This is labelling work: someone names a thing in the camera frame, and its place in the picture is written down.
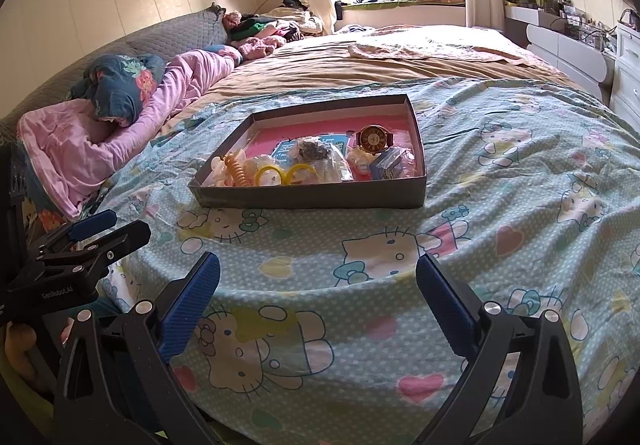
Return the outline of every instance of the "light blue bedsheet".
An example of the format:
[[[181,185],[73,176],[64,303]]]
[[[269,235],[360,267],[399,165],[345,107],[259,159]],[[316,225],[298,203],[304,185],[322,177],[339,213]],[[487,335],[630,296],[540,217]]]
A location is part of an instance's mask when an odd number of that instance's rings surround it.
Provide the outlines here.
[[[416,210],[201,208],[187,183],[252,112],[405,92],[428,168]],[[640,142],[594,98],[523,80],[419,80],[209,107],[114,177],[102,209],[149,245],[104,290],[126,311],[204,250],[222,280],[172,365],[194,402],[263,445],[409,445],[465,366],[415,285],[424,252],[510,313],[561,314],[585,440],[640,362]],[[497,414],[516,356],[485,421]]]

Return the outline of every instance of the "metal screw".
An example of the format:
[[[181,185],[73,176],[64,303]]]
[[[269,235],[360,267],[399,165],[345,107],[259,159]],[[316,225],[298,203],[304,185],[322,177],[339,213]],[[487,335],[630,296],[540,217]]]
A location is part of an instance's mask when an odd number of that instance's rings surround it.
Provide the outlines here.
[[[151,304],[148,300],[143,300],[142,302],[136,304],[136,313],[144,315],[146,313],[149,313],[149,311],[151,311],[153,308],[153,304]]]
[[[549,322],[558,322],[560,320],[560,316],[553,310],[545,311],[545,319]]]
[[[484,305],[484,311],[490,315],[497,315],[502,311],[502,308],[500,308],[500,304],[497,302],[488,302]]]
[[[82,310],[78,314],[78,320],[80,322],[87,322],[87,320],[89,320],[90,318],[91,318],[91,311],[89,311],[89,310]]]

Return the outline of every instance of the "open box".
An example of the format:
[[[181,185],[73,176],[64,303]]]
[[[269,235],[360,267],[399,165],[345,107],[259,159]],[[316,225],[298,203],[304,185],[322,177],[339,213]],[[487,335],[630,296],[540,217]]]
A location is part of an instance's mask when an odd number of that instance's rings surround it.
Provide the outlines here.
[[[370,124],[402,124],[415,156],[415,176],[272,187],[203,187],[211,161],[245,149],[252,157],[271,154],[281,141],[328,132],[352,134]],[[349,144],[353,143],[351,135]],[[222,142],[196,173],[189,188],[207,208],[418,208],[424,204],[427,176],[414,110],[405,94],[367,96],[294,105],[256,112]]]

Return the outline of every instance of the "pink blanket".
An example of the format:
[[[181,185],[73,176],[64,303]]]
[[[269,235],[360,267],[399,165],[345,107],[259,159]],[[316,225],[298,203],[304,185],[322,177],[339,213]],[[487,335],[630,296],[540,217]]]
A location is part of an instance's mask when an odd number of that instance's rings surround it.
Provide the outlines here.
[[[234,68],[230,56],[195,50],[174,57],[138,121],[120,128],[94,120],[89,100],[27,112],[17,127],[49,199],[67,219],[115,171],[139,154],[167,118],[201,97]]]

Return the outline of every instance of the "black clamp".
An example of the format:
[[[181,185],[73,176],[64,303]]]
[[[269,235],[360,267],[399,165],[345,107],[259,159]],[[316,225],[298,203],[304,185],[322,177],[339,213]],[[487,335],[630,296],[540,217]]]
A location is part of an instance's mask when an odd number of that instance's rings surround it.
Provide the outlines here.
[[[31,322],[48,313],[97,299],[95,284],[108,266],[144,247],[151,231],[134,221],[90,243],[76,245],[116,224],[116,214],[105,210],[78,222],[68,222],[27,247],[22,220],[26,195],[26,164],[15,145],[0,147],[0,238],[6,241],[0,261],[0,327],[9,321]]]
[[[100,319],[81,311],[60,366],[54,445],[221,445],[168,367],[184,351],[219,281],[220,262],[205,252],[155,302],[143,300],[127,314]],[[129,378],[122,378],[122,367],[116,372],[122,353],[132,364]],[[136,384],[137,403],[130,403],[131,386],[123,382]]]
[[[468,360],[462,377],[414,445],[581,445],[582,402],[574,358],[558,313],[511,315],[425,255],[418,287],[449,345]],[[520,353],[494,425],[471,436],[508,353]]]

